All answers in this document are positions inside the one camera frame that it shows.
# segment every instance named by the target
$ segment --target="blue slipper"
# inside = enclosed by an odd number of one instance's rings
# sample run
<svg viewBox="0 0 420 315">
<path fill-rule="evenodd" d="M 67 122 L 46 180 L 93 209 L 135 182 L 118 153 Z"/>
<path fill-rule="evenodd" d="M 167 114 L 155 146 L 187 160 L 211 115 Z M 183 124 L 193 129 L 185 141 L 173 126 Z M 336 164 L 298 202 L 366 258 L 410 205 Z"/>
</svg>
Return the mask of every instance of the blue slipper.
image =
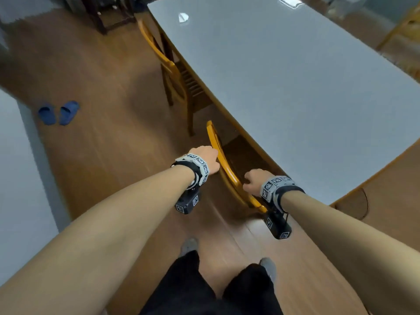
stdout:
<svg viewBox="0 0 420 315">
<path fill-rule="evenodd" d="M 60 108 L 60 125 L 68 125 L 76 116 L 77 110 L 79 109 L 79 103 L 70 100 L 64 104 L 64 106 L 61 106 Z"/>
<path fill-rule="evenodd" d="M 55 124 L 54 106 L 46 104 L 38 110 L 38 116 L 45 125 Z"/>
</svg>

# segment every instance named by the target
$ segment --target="gray sock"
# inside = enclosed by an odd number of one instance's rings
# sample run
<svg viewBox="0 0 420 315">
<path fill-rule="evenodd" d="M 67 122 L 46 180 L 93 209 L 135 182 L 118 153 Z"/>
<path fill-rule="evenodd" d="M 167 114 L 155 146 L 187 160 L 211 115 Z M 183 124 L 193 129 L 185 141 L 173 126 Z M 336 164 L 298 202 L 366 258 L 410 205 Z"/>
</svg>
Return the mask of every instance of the gray sock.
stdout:
<svg viewBox="0 0 420 315">
<path fill-rule="evenodd" d="M 179 257 L 183 257 L 188 252 L 197 250 L 198 251 L 198 240 L 196 238 L 188 238 L 181 246 L 181 254 Z"/>
<path fill-rule="evenodd" d="M 260 261 L 260 265 L 265 268 L 265 271 L 267 272 L 268 276 L 270 276 L 271 281 L 274 283 L 276 281 L 277 271 L 273 260 L 269 257 L 263 257 Z"/>
</svg>

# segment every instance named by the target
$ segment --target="white tabletop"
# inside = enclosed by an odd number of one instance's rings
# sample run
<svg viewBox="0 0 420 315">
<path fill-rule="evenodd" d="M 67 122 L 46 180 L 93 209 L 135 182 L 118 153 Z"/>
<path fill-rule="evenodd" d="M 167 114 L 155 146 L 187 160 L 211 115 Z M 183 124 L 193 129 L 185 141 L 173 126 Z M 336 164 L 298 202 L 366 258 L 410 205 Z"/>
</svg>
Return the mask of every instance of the white tabletop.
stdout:
<svg viewBox="0 0 420 315">
<path fill-rule="evenodd" d="M 158 0 L 149 8 L 220 103 L 319 201 L 344 196 L 420 137 L 419 84 L 305 4 Z"/>
</svg>

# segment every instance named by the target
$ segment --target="wrist-mounted tracker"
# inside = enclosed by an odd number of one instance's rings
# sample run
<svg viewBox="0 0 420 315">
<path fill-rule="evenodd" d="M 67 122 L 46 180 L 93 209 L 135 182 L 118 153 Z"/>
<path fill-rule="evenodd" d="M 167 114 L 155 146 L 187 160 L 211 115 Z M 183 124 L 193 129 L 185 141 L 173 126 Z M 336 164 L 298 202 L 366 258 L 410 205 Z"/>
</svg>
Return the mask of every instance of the wrist-mounted tracker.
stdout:
<svg viewBox="0 0 420 315">
<path fill-rule="evenodd" d="M 264 222 L 277 239 L 288 238 L 291 234 L 291 227 L 287 223 L 289 214 L 283 210 L 280 203 L 283 194 L 292 190 L 304 193 L 302 188 L 284 175 L 272 177 L 261 186 L 260 195 L 269 204 L 268 211 L 264 214 Z"/>
<path fill-rule="evenodd" d="M 182 193 L 175 204 L 177 211 L 189 214 L 200 199 L 200 186 L 207 181 L 209 169 L 207 163 L 196 154 L 185 154 L 175 159 L 172 166 L 182 165 L 190 168 L 195 175 L 194 180 Z"/>
</svg>

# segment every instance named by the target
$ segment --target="forearm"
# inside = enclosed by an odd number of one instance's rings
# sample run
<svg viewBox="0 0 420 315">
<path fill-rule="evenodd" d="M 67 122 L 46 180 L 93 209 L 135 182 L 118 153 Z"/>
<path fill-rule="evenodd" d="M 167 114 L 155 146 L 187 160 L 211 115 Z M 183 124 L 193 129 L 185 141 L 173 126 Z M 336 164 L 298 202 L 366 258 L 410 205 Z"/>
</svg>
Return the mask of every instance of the forearm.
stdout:
<svg viewBox="0 0 420 315">
<path fill-rule="evenodd" d="M 281 206 L 375 315 L 420 312 L 420 253 L 299 191 Z"/>
<path fill-rule="evenodd" d="M 193 179 L 175 166 L 94 206 L 0 288 L 2 314 L 98 313 Z"/>
</svg>

